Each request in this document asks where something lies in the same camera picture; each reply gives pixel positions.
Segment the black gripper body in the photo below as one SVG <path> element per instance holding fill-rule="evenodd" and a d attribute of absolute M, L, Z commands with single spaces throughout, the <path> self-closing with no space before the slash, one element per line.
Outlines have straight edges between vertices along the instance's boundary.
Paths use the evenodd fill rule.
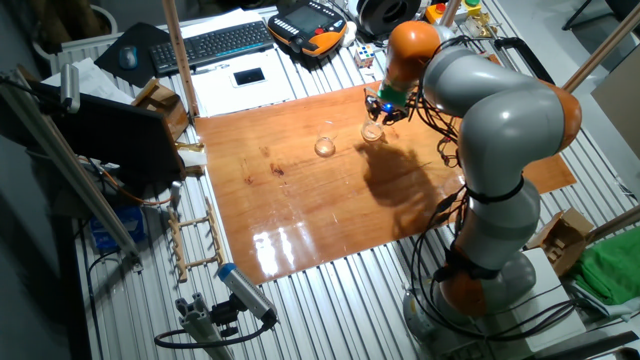
<path fill-rule="evenodd" d="M 388 113 L 403 112 L 406 114 L 406 118 L 408 117 L 408 112 L 405 109 L 396 107 L 392 103 L 384 102 L 374 95 L 367 95 L 365 97 L 365 107 L 366 111 L 371 108 L 379 108 L 381 110 L 377 122 L 381 121 L 383 123 L 383 119 Z"/>

